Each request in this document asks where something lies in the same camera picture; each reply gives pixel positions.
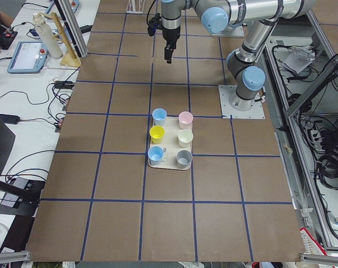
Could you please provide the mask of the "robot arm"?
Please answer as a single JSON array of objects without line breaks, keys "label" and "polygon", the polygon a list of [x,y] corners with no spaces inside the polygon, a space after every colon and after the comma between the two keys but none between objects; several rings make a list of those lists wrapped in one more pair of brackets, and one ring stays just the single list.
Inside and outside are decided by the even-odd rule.
[{"label": "robot arm", "polygon": [[264,71],[254,62],[280,18],[291,19],[307,13],[315,1],[161,1],[159,28],[166,40],[165,60],[171,63],[181,31],[181,12],[193,8],[204,28],[218,34],[227,27],[252,22],[241,47],[232,51],[226,61],[236,80],[235,93],[229,104],[237,111],[251,109],[255,96],[263,88]]}]

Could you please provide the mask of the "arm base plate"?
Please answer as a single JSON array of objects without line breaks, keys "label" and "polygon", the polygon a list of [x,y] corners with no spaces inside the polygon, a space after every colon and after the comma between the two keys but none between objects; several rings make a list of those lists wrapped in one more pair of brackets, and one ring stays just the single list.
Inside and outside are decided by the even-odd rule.
[{"label": "arm base plate", "polygon": [[211,36],[216,37],[231,37],[231,38],[243,38],[244,37],[244,30],[243,30],[243,23],[239,24],[228,24],[225,29],[218,33],[211,33]]},{"label": "arm base plate", "polygon": [[264,87],[252,100],[242,100],[236,94],[236,85],[219,85],[221,113],[227,119],[265,119]]}]

